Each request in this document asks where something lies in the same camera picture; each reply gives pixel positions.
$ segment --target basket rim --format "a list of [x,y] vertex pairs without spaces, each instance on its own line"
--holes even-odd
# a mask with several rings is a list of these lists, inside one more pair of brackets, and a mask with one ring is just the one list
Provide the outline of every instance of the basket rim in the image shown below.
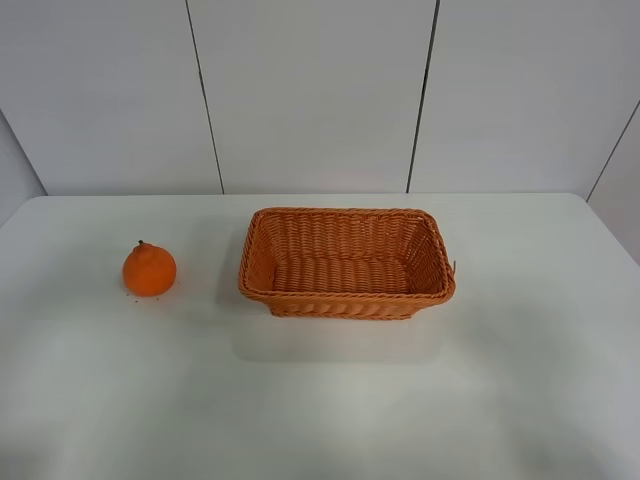
[[[260,222],[267,216],[274,214],[334,214],[345,216],[404,216],[404,217],[420,217],[423,218],[427,224],[431,227],[432,233],[440,239],[436,246],[438,257],[440,258],[440,264],[444,264],[444,285],[442,289],[437,293],[356,293],[356,292],[286,292],[283,290],[260,290],[247,285],[247,267],[249,252],[253,247],[253,237],[256,229],[260,225]],[[335,300],[404,300],[417,302],[423,300],[435,300],[441,299],[446,301],[455,289],[454,273],[449,259],[447,257],[446,249],[444,248],[444,241],[442,235],[438,229],[438,224],[431,215],[424,210],[418,208],[324,208],[324,207],[269,207],[258,210],[253,214],[247,237],[245,239],[244,249],[242,251],[242,260],[240,262],[240,272],[238,275],[238,288],[246,296],[253,299],[295,299],[295,300],[319,300],[330,297]]]

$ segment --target rectangular basket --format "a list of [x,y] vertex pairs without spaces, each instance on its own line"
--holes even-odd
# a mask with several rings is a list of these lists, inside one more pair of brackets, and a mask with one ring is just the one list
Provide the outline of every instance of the rectangular basket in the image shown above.
[[238,287],[276,316],[400,320],[449,300],[455,282],[422,210],[267,208],[251,220]]

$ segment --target orange fruit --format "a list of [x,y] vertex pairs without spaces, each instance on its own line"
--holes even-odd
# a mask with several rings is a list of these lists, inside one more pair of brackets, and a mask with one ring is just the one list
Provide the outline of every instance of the orange fruit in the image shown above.
[[124,285],[139,297],[160,295],[169,290],[176,279],[176,262],[164,248],[142,240],[139,243],[122,267]]

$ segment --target table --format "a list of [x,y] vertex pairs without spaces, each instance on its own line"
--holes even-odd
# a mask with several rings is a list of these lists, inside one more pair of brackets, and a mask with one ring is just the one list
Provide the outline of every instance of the table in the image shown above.
[[[238,265],[251,214],[293,205],[430,212],[456,295],[408,321],[271,317]],[[121,286],[139,239],[178,263],[158,299]],[[639,296],[568,194],[37,198],[0,228],[0,472],[637,478]]]

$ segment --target orange wicker basket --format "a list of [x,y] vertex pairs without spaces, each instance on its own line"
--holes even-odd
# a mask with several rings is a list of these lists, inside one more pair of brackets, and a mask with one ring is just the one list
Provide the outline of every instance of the orange wicker basket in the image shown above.
[[276,316],[370,320],[409,318],[455,291],[435,220],[413,209],[260,210],[238,286]]

